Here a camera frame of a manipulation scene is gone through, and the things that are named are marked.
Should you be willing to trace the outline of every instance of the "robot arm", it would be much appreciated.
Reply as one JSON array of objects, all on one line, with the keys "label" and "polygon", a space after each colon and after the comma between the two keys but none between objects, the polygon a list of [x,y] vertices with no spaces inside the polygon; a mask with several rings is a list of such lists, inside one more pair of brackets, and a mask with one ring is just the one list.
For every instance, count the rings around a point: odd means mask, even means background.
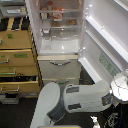
[{"label": "robot arm", "polygon": [[94,85],[67,85],[60,88],[49,83],[40,92],[30,128],[53,126],[65,110],[73,112],[99,112],[111,105],[110,86],[106,81]]}]

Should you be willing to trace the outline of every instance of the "drawer handle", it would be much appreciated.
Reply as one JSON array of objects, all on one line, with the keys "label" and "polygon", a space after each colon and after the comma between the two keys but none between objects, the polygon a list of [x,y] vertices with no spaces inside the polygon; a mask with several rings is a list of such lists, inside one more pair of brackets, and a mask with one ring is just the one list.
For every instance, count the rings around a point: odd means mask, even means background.
[{"label": "drawer handle", "polygon": [[63,65],[66,65],[66,64],[71,63],[71,61],[65,62],[65,63],[63,63],[63,64],[58,64],[58,63],[56,63],[56,62],[54,62],[54,61],[50,61],[49,63],[54,64],[54,65],[57,65],[57,66],[63,66]]},{"label": "drawer handle", "polygon": [[0,62],[0,64],[5,64],[5,63],[8,63],[8,62],[9,62],[9,59],[7,59],[7,61]]},{"label": "drawer handle", "polygon": [[18,88],[16,90],[6,90],[6,91],[3,91],[3,88],[5,88],[4,86],[1,87],[1,92],[19,92],[19,89],[20,87],[18,86]]},{"label": "drawer handle", "polygon": [[0,75],[15,75],[16,71],[14,72],[8,72],[8,73],[0,73]]},{"label": "drawer handle", "polygon": [[55,82],[55,83],[57,83],[57,84],[66,84],[66,83],[68,83],[69,81],[67,80],[67,81],[52,81],[52,82]]}]

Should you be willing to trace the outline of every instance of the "open refrigerator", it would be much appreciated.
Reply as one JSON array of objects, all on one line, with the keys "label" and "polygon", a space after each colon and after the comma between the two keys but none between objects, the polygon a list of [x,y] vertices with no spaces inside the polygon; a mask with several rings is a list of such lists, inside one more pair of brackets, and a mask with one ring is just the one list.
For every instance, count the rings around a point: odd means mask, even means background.
[{"label": "open refrigerator", "polygon": [[78,55],[95,83],[111,83],[128,69],[127,0],[25,2],[39,61],[43,56]]}]

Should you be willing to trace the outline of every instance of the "door shelf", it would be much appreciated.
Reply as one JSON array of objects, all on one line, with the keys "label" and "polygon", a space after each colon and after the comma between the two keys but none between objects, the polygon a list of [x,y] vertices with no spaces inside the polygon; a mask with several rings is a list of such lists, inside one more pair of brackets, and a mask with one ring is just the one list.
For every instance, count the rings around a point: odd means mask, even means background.
[{"label": "door shelf", "polygon": [[128,2],[124,0],[114,0],[118,5],[120,5],[122,8],[124,8],[126,11],[128,11]]},{"label": "door shelf", "polygon": [[99,23],[92,17],[86,17],[86,21],[90,23],[97,32],[117,51],[117,53],[128,62],[128,51],[126,51],[119,42],[114,39]]}]

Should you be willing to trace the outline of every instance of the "floor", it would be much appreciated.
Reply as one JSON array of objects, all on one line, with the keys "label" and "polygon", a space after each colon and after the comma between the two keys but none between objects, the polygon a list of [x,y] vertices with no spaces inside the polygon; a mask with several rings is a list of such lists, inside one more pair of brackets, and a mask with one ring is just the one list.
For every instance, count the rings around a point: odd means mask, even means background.
[{"label": "floor", "polygon": [[[3,105],[0,103],[0,128],[29,128],[35,110],[37,98],[21,98],[18,105]],[[101,113],[66,113],[56,125],[79,125],[82,128],[92,128],[90,116],[98,116],[101,126],[105,118]]]},{"label": "floor", "polygon": [[[80,84],[93,84],[86,72],[81,72],[81,78],[87,79],[81,79]],[[0,128],[30,128],[36,103],[37,98],[20,98],[17,105],[4,105],[0,102]],[[120,116],[120,106],[115,111]],[[112,112],[113,107],[99,113],[66,113],[64,118],[56,122],[55,125],[79,125],[82,128],[93,128],[90,116],[97,116],[101,128],[104,128],[104,124]],[[120,128],[128,128],[128,105],[123,105],[122,116]]]}]

